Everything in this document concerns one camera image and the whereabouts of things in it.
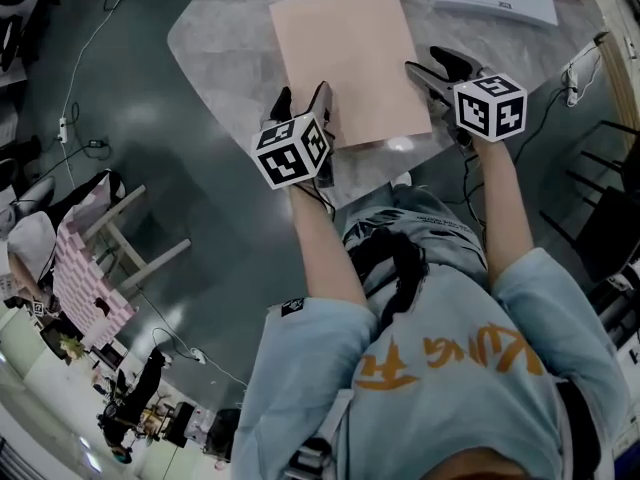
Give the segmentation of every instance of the person's right arm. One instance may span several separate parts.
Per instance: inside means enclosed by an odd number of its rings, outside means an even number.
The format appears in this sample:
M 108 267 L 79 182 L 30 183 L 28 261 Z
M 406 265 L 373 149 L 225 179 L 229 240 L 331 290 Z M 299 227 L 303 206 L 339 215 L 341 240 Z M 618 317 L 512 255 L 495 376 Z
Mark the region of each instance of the person's right arm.
M 629 406 L 615 347 L 571 275 L 544 250 L 534 249 L 504 143 L 476 138 L 474 147 L 484 173 L 492 295 L 547 369 L 580 389 L 601 439 L 610 444 Z

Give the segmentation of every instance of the black strap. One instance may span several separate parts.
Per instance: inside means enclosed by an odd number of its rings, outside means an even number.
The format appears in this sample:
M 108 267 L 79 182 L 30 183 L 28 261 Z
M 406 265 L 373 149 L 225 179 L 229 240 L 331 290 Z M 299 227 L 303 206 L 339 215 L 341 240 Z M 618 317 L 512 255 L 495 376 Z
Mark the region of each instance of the black strap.
M 379 228 L 349 254 L 362 283 L 376 265 L 393 258 L 398 282 L 396 293 L 389 299 L 380 318 L 381 329 L 386 329 L 393 322 L 393 315 L 409 310 L 425 268 L 428 273 L 429 267 L 423 264 L 420 248 L 404 233 L 391 233 L 388 228 Z
M 602 458 L 598 432 L 591 411 L 578 387 L 571 381 L 556 384 L 571 427 L 573 480 L 589 480 Z

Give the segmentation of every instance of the brown paper sheet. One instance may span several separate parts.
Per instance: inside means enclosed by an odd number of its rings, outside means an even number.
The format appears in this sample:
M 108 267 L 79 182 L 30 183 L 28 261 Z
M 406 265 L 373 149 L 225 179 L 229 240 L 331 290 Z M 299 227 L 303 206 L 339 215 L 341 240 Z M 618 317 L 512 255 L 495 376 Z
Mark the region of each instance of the brown paper sheet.
M 285 0 L 271 17 L 296 112 L 331 85 L 336 147 L 431 131 L 404 70 L 416 52 L 400 0 Z

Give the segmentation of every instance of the checkered tablecloth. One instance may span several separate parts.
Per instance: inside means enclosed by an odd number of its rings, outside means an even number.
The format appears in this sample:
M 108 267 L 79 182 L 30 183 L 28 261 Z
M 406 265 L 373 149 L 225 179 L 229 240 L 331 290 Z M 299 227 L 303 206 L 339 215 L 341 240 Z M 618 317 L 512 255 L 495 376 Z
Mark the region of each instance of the checkered tablecloth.
M 53 293 L 60 300 L 62 311 L 83 334 L 102 314 L 94 305 L 95 300 L 102 297 L 109 305 L 111 326 L 96 342 L 97 348 L 111 342 L 135 314 L 127 300 L 105 278 L 81 237 L 107 211 L 109 203 L 109 183 L 105 177 L 58 227 L 53 273 Z

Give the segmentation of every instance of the marble tabletop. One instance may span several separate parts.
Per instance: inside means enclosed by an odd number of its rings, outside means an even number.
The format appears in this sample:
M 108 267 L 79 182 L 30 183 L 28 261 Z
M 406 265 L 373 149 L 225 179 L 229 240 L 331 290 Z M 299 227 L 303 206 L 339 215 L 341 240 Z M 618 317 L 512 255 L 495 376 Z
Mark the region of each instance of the marble tabletop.
M 193 0 L 169 33 L 169 47 L 209 110 L 246 152 L 287 84 L 269 5 L 280 0 Z M 430 46 L 466 53 L 533 91 L 603 28 L 594 0 L 554 0 L 558 27 L 549 29 L 478 12 L 436 10 L 429 0 L 400 0 L 418 60 Z M 334 156 L 337 207 L 367 194 L 451 145 L 439 104 L 427 102 L 433 131 L 396 137 Z

